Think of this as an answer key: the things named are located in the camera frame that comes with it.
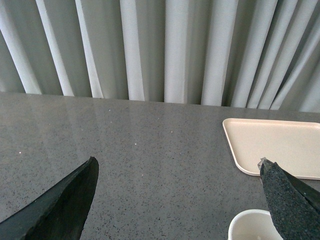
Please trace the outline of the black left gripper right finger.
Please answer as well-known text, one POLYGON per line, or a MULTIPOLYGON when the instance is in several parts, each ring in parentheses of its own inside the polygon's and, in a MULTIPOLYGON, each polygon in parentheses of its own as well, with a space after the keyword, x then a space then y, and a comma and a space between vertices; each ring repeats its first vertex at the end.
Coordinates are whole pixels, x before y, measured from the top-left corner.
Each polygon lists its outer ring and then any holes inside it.
POLYGON ((320 238, 320 192, 263 157, 260 180, 274 227, 284 240, 320 238))

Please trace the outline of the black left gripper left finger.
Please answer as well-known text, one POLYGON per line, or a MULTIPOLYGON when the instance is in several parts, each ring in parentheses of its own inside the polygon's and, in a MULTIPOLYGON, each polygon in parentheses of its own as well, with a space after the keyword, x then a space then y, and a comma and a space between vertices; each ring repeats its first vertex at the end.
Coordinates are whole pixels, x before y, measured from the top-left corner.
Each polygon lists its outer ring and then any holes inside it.
POLYGON ((2 240, 78 240, 99 177, 91 157, 53 187, 0 224, 2 240))

